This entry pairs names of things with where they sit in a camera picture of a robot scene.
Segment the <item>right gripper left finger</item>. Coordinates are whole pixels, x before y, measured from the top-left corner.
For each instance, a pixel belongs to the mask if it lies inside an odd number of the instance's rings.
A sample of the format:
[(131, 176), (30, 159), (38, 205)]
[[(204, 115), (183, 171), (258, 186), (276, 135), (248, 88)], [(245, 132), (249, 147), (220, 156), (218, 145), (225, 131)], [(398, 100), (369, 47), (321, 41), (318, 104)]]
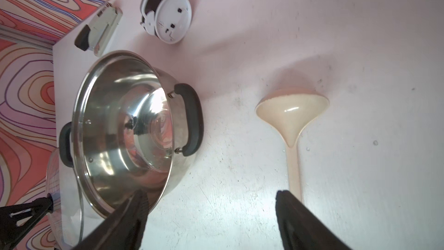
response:
[(138, 250), (141, 247), (149, 202), (138, 190), (77, 246), (76, 250)]

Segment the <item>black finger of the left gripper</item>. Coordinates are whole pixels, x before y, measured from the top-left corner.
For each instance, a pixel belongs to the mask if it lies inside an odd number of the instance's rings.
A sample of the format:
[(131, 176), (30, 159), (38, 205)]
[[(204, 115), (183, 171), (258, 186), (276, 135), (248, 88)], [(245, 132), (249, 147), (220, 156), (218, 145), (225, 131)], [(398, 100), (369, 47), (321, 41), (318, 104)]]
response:
[(13, 250), (48, 214), (54, 211), (51, 194), (31, 203), (1, 207), (1, 249)]

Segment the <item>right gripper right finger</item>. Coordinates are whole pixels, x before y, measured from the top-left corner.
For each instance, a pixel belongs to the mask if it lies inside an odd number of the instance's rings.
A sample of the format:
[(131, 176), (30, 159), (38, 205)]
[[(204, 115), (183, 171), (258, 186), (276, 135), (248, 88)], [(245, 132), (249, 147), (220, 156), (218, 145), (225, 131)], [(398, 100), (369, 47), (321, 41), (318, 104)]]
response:
[(286, 250), (348, 250), (290, 191), (276, 194), (276, 217)]

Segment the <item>glass pot lid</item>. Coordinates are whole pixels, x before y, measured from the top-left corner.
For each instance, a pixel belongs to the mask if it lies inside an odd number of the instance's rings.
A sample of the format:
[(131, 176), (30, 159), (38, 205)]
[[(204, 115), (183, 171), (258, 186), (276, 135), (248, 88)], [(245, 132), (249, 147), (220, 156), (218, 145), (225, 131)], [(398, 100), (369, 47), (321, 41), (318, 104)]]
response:
[(55, 249), (71, 250), (104, 221), (83, 198), (74, 169), (64, 165), (58, 148), (49, 158), (45, 188), (53, 199), (53, 212), (47, 216)]

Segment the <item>stainless steel pot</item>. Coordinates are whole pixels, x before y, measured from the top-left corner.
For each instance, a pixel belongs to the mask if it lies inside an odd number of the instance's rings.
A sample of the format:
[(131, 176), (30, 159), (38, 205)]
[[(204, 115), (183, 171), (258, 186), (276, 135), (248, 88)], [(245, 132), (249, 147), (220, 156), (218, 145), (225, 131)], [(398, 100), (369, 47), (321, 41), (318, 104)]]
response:
[(154, 209), (186, 175), (203, 137), (194, 88), (120, 50), (85, 76), (59, 153), (90, 207), (107, 218), (136, 191)]

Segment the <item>cream plastic ladle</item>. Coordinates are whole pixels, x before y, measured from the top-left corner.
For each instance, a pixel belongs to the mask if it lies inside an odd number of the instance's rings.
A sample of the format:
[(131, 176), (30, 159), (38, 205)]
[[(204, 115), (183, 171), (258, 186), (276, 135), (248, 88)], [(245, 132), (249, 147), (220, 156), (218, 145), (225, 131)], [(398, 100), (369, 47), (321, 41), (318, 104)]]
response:
[(298, 158), (298, 139), (312, 121), (330, 106), (327, 97), (302, 88), (276, 90), (256, 106), (256, 115), (273, 127), (286, 146), (289, 191), (303, 202)]

